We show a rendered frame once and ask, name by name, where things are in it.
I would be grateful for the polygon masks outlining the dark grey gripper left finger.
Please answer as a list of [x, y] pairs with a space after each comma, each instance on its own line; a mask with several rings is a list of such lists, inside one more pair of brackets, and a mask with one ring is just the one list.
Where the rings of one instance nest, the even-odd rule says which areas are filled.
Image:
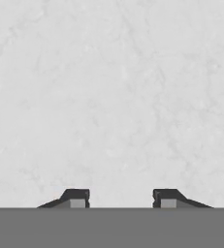
[[40, 205], [40, 208], [89, 208], [89, 189], [66, 189], [59, 199]]

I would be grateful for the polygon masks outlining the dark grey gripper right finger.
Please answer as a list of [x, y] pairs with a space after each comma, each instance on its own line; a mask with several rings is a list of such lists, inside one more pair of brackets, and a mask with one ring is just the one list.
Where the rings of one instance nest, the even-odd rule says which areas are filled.
[[187, 199], [178, 189], [154, 189], [152, 192], [154, 208], [204, 207], [209, 205]]

